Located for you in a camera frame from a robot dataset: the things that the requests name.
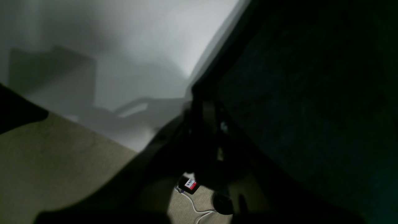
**black device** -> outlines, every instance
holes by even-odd
[[[195,181],[194,179],[182,176],[178,180],[178,187],[180,189],[184,190],[185,192],[193,195],[195,193],[195,191],[200,187],[200,184],[197,181]]]

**white cable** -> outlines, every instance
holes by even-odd
[[[208,215],[210,215],[210,214],[213,213],[213,212],[214,212],[214,211],[209,211],[207,214],[202,215],[202,216],[196,221],[196,224],[199,224],[199,221],[200,221],[203,217],[208,216]]]
[[[195,205],[193,204],[193,200],[192,200],[191,197],[189,197],[188,195],[186,195],[186,194],[184,194],[184,193],[181,193],[179,190],[177,190],[177,188],[174,188],[174,189],[175,189],[178,193],[184,195],[185,197],[187,197],[187,198],[189,199],[189,201],[190,201],[191,204],[192,204],[192,208],[193,208],[193,210],[194,210],[196,213],[198,213],[198,214],[204,214],[204,213],[212,213],[212,212],[214,212],[214,210],[206,210],[206,211],[202,211],[202,212],[198,211],[198,210],[195,208]]]

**beige carpet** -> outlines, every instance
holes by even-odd
[[[75,123],[51,114],[0,135],[0,223],[30,224],[43,210],[71,205],[99,189],[136,153]],[[198,210],[212,209],[212,191],[192,196]],[[175,224],[195,224],[189,200],[176,192],[169,216]],[[229,223],[214,213],[202,224]]]

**dark fabric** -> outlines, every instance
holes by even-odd
[[[19,126],[41,121],[49,112],[0,85],[0,134]]]
[[[359,216],[350,213],[276,213],[235,215],[231,224],[267,223],[267,224],[365,224]]]
[[[253,2],[194,93],[311,192],[397,223],[397,2]]]
[[[166,214],[144,212],[47,212],[41,213],[35,223],[40,224],[124,224],[124,223],[161,223],[170,224]]]

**round black object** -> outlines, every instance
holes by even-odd
[[[234,208],[232,206],[232,201],[224,195],[214,192],[213,194],[213,206],[214,209],[223,215],[232,215],[234,213]]]

